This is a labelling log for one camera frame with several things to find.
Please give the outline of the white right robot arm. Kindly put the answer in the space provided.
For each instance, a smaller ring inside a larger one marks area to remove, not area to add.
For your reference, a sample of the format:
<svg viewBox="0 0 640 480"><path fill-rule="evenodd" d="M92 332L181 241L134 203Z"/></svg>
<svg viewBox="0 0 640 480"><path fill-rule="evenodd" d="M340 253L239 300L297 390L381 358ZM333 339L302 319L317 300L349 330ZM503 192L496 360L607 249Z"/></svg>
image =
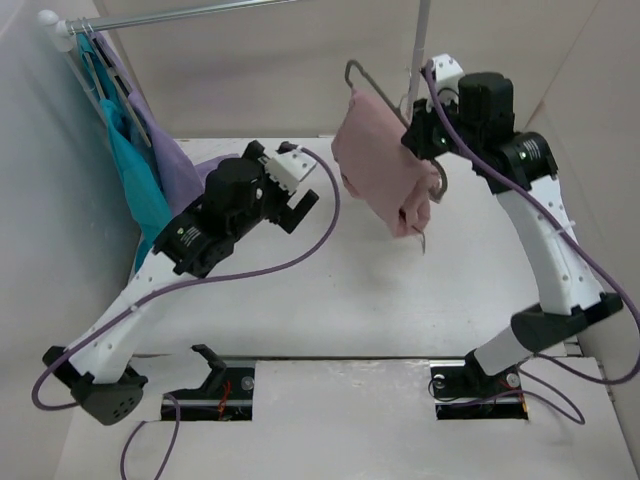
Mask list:
<svg viewBox="0 0 640 480"><path fill-rule="evenodd" d="M403 145L421 160L452 153L471 161L511 220L538 289L537 304L466 355L462 381L483 394L516 364L618 313L625 298L603 289L605 274L577 243L548 142L515 129L511 80L481 72L440 86L434 66L421 74L429 96L415 102Z"/></svg>

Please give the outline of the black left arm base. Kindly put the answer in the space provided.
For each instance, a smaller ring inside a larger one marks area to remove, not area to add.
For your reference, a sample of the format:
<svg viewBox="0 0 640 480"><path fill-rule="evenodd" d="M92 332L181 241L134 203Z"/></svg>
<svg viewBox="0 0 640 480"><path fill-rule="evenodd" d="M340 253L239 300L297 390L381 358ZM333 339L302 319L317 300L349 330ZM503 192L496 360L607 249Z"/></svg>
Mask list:
<svg viewBox="0 0 640 480"><path fill-rule="evenodd" d="M182 421L251 421L256 361L223 358L205 344L191 347L196 365L187 372L195 379L169 392L180 406Z"/></svg>

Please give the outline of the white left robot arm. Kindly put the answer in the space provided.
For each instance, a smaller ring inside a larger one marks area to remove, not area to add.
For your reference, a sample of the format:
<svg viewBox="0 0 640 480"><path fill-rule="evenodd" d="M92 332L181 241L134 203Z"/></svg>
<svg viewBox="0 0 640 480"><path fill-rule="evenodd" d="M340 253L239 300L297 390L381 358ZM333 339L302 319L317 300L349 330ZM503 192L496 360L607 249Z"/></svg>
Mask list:
<svg viewBox="0 0 640 480"><path fill-rule="evenodd" d="M76 404L104 426L141 402L147 377L130 364L138 345L161 320L153 301L205 279L263 221L292 233L318 201L307 191L289 204L319 161L289 142L272 154L258 141L221 161L204 192L156 237L143 264L101 318L69 346L52 346L42 361Z"/></svg>

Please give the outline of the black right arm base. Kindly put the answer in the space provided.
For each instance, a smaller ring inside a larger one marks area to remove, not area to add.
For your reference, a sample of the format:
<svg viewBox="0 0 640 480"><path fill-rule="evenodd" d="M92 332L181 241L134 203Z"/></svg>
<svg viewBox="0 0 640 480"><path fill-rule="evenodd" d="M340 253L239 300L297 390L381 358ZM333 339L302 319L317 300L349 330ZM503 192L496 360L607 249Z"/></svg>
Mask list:
<svg viewBox="0 0 640 480"><path fill-rule="evenodd" d="M467 375L463 361L429 365L428 392L437 420L527 420L522 384L515 367L479 380Z"/></svg>

